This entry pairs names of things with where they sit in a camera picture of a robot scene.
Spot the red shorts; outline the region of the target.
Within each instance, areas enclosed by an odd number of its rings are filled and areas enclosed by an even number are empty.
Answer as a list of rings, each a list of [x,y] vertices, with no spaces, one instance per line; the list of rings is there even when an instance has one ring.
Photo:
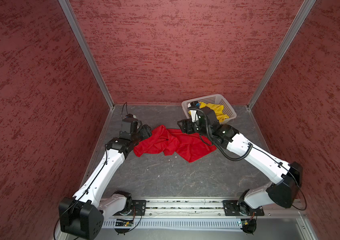
[[[193,163],[216,149],[206,137],[184,134],[179,129],[168,129],[161,125],[152,131],[151,137],[134,147],[134,153],[137,157],[161,153],[171,156],[176,153],[188,163]]]

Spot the white plastic laundry basket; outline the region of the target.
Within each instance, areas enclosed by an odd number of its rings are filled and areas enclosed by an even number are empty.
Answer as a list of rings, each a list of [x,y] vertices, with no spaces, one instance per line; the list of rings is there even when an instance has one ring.
[[[208,95],[203,97],[198,97],[190,100],[185,100],[182,102],[182,108],[185,113],[185,116],[187,118],[190,117],[190,114],[187,110],[187,108],[190,106],[192,102],[203,102],[205,104],[216,104],[216,105],[222,105],[223,108],[223,114],[229,116],[227,119],[220,122],[220,124],[227,124],[230,120],[233,120],[237,117],[237,113],[234,111],[232,106],[229,104],[229,102],[220,94],[214,94],[214,95]]]

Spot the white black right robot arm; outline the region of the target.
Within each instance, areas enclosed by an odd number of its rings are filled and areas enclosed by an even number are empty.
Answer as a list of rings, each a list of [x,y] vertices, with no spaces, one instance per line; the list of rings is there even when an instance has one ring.
[[[288,163],[267,153],[230,125],[210,125],[202,119],[185,119],[177,124],[182,133],[206,137],[228,160],[246,161],[269,179],[257,189],[244,191],[232,208],[235,212],[250,216],[265,205],[276,204],[285,209],[294,206],[302,186],[300,164]]]

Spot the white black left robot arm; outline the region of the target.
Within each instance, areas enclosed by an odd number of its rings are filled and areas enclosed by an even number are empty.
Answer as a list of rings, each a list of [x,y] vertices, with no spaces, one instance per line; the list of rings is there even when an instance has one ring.
[[[117,169],[139,142],[152,136],[148,125],[134,130],[122,131],[105,145],[101,162],[89,179],[71,198],[63,198],[58,206],[59,218],[56,225],[63,233],[93,240],[99,234],[106,219],[117,213],[135,214],[130,193],[117,191],[106,200],[102,196]]]

